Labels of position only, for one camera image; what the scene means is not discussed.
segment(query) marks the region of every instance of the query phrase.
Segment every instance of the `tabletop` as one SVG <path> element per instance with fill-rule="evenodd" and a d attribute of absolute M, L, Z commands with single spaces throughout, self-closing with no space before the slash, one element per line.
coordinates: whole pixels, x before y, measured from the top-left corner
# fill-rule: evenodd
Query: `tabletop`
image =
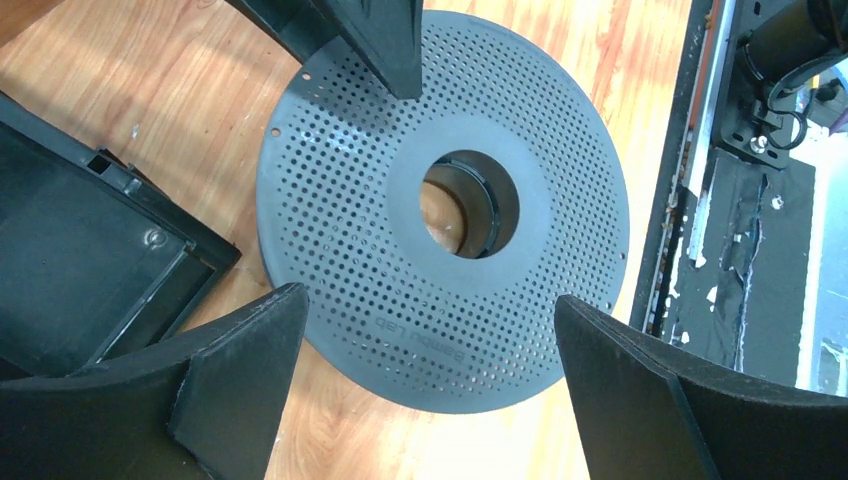
<path fill-rule="evenodd" d="M 630 316 L 686 33 L 686 0 L 432 0 L 523 35 L 587 93 L 621 159 Z M 90 146 L 137 165 L 244 257 L 189 321 L 270 289 L 256 235 L 263 132 L 299 64 L 222 0 L 65 0 L 0 48 L 0 90 Z M 476 415 L 379 398 L 304 342 L 266 477 L 585 478 L 565 381 Z"/>

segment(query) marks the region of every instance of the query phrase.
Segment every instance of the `gray spool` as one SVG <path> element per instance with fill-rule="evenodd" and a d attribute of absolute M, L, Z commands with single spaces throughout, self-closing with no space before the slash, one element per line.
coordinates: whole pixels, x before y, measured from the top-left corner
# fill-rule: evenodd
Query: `gray spool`
<path fill-rule="evenodd" d="M 257 176 L 274 286 L 309 287 L 307 340 L 372 392 L 473 413 L 562 377 L 557 297 L 603 311 L 628 247 L 621 166 L 603 122 L 543 51 L 498 25 L 427 11 L 424 94 L 398 101 L 341 39 L 303 65 L 267 129 Z M 452 255 L 427 232 L 419 190 L 450 152 L 495 159 L 518 197 L 497 253 Z"/>

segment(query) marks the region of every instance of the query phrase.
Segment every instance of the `round hole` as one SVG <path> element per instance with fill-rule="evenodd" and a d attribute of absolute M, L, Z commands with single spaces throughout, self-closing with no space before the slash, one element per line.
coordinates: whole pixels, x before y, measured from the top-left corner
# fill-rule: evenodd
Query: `round hole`
<path fill-rule="evenodd" d="M 492 157 L 460 150 L 427 170 L 419 196 L 430 236 L 449 252 L 479 259 L 496 254 L 515 233 L 515 184 Z"/>

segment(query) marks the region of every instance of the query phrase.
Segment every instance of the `bolt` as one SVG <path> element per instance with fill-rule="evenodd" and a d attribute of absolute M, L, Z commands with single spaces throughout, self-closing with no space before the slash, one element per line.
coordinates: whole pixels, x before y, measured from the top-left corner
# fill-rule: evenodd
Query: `bolt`
<path fill-rule="evenodd" d="M 759 155 L 766 151 L 766 147 L 768 147 L 768 139 L 764 135 L 760 135 L 759 137 L 752 137 L 751 141 L 748 143 L 748 146 L 751 147 L 752 152 Z"/>
<path fill-rule="evenodd" d="M 144 234 L 144 243 L 150 247 L 161 247 L 168 240 L 168 236 L 165 235 L 165 232 L 162 230 L 154 229 L 148 230 L 147 233 Z"/>

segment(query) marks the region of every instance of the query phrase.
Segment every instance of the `small hole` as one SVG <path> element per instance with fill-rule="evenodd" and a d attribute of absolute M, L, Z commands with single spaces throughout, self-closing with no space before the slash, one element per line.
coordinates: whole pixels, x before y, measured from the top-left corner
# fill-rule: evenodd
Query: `small hole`
<path fill-rule="evenodd" d="M 91 161 L 88 162 L 88 168 L 90 168 L 94 173 L 98 175 L 105 172 L 106 169 L 109 168 L 109 165 L 111 165 L 109 160 L 106 160 L 105 158 L 99 155 L 92 158 Z"/>

